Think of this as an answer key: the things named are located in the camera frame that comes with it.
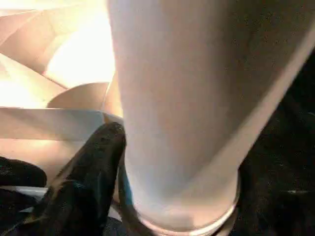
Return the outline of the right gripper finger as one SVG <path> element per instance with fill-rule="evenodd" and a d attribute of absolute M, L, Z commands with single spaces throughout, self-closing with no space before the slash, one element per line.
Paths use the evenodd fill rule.
<path fill-rule="evenodd" d="M 123 126 L 100 126 L 63 167 L 43 199 L 7 236 L 100 236 L 126 147 Z"/>

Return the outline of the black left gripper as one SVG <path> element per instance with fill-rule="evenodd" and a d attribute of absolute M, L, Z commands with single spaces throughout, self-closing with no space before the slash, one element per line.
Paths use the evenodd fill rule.
<path fill-rule="evenodd" d="M 31 163 L 0 157 L 1 186 L 45 187 L 45 172 Z"/>

